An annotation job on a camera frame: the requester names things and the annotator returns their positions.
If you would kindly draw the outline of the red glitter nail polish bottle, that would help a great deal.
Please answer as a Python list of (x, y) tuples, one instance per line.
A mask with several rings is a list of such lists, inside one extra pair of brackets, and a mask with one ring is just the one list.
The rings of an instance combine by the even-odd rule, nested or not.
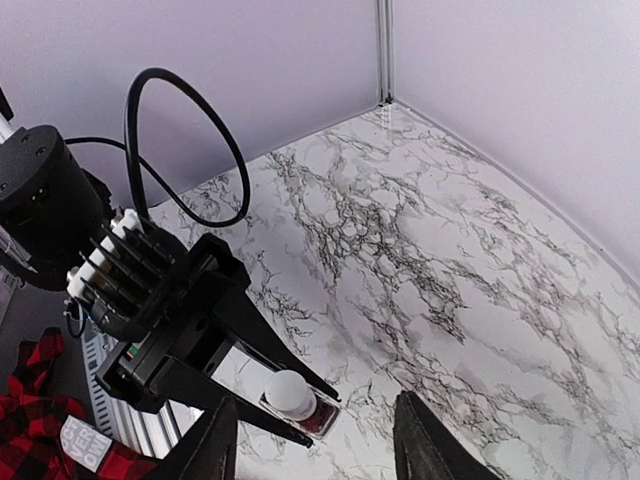
[(315, 410), (305, 419), (297, 420), (285, 416), (275, 409), (267, 400), (263, 393), (259, 398), (259, 404), (269, 413), (275, 415), (280, 420), (293, 426), (313, 440), (323, 440), (333, 429), (341, 412), (341, 405), (333, 398), (311, 388), (316, 398)]

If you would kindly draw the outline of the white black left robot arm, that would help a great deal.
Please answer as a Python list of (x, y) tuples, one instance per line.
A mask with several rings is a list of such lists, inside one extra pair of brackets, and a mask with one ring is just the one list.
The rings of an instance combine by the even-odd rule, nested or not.
[(213, 234), (186, 247), (126, 210), (73, 158), (49, 125), (19, 129), (1, 146), (1, 225), (29, 254), (2, 264), (43, 290), (66, 291), (116, 344), (97, 383), (141, 412), (167, 401), (215, 407), (229, 391), (212, 375), (233, 347), (272, 371), (300, 374), (315, 392), (337, 391), (281, 341), (249, 299), (249, 274)]

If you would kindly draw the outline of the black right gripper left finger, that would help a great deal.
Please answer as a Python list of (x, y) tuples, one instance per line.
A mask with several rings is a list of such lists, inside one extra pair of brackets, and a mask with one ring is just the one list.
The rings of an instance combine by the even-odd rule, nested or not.
[(234, 479), (238, 415), (225, 397), (206, 410), (162, 461), (163, 479)]

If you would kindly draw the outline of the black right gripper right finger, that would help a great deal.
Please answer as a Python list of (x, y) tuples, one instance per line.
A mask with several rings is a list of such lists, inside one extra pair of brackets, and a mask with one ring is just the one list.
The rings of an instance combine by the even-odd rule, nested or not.
[(476, 460), (411, 391), (403, 390), (396, 398), (393, 444), (398, 479), (499, 479)]

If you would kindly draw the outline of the red black plaid sleeve forearm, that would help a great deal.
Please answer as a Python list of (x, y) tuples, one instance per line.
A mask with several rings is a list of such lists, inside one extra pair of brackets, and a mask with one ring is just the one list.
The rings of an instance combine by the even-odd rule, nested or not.
[(18, 346), (8, 393), (1, 397), (1, 477), (3, 479), (142, 479), (159, 464), (112, 441), (104, 452), (76, 459), (63, 449), (64, 423), (86, 419), (74, 397), (48, 392), (56, 361), (65, 352), (57, 327), (37, 341)]

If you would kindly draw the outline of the white nail polish cap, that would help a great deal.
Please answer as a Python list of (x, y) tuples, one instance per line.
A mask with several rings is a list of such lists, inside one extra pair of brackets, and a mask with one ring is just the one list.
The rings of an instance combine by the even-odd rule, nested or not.
[(286, 418), (304, 421), (310, 418), (317, 400), (304, 377), (292, 370), (273, 373), (264, 388), (267, 403)]

